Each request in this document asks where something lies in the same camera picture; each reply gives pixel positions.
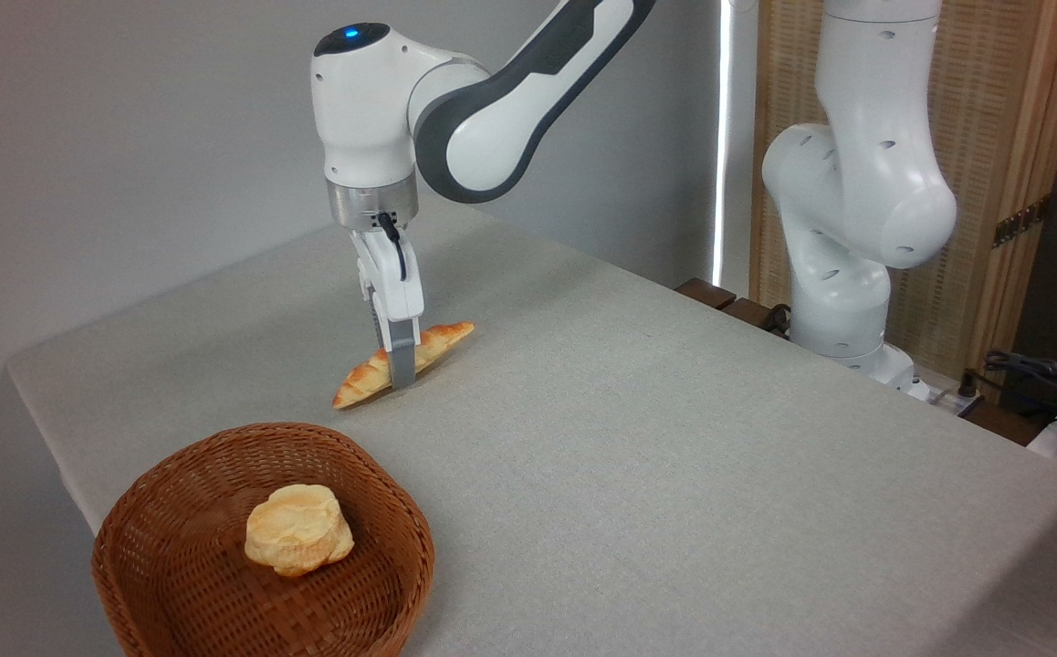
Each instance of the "wicker basket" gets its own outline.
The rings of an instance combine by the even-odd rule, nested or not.
[[[288,484],[324,484],[354,549],[302,578],[244,557],[244,521]],[[435,550],[414,500],[360,446],[312,425],[229,429],[137,478],[98,531],[94,578],[129,656],[398,654]]]

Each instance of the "white wall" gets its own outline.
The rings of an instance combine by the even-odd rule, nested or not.
[[[308,87],[328,30],[384,20],[497,65],[553,5],[0,0],[0,656],[116,652],[8,355],[329,224]],[[486,209],[662,283],[704,275],[718,11],[661,1]]]

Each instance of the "gray tablecloth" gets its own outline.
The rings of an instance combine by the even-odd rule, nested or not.
[[[435,537],[408,654],[1054,654],[1057,465],[634,278],[424,200],[413,388],[373,351],[340,228],[12,359],[98,527],[137,475],[251,421],[348,433]]]

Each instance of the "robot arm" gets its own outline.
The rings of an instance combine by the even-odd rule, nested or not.
[[[778,203],[799,201],[810,225],[897,269],[933,257],[954,226],[927,109],[940,7],[827,0],[816,89],[830,126],[793,126],[763,166]]]
[[[913,396],[913,361],[885,344],[887,267],[921,265],[953,231],[927,113],[940,10],[826,0],[816,89],[830,125],[792,126],[763,162],[793,270],[792,340]]]
[[[330,207],[358,251],[391,382],[414,382],[423,284],[406,227],[419,211],[416,163],[461,203],[512,189],[540,138],[646,20],[654,0],[564,0],[503,70],[356,23],[313,51],[313,116]]]

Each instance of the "wooden panel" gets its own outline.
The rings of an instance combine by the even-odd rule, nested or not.
[[[813,91],[821,3],[773,0],[762,11],[759,153],[789,125],[826,120]],[[993,240],[1001,220],[1050,187],[1057,131],[1042,128],[1057,124],[1057,0],[946,0],[929,96],[934,150],[959,200],[959,223],[937,258],[893,273],[887,339],[958,377],[997,337],[1000,318],[1018,319],[1026,288],[1038,232],[995,250]],[[753,298],[791,303],[783,233],[759,184],[755,212]]]
[[[1049,194],[1057,171],[1057,3],[1043,5],[1040,20],[1016,134],[1018,157],[1013,157],[1004,190],[1008,215]],[[1039,237],[1037,225],[1001,248],[999,273],[982,290],[984,312],[972,333],[967,365],[980,365],[988,350],[1014,348]]]

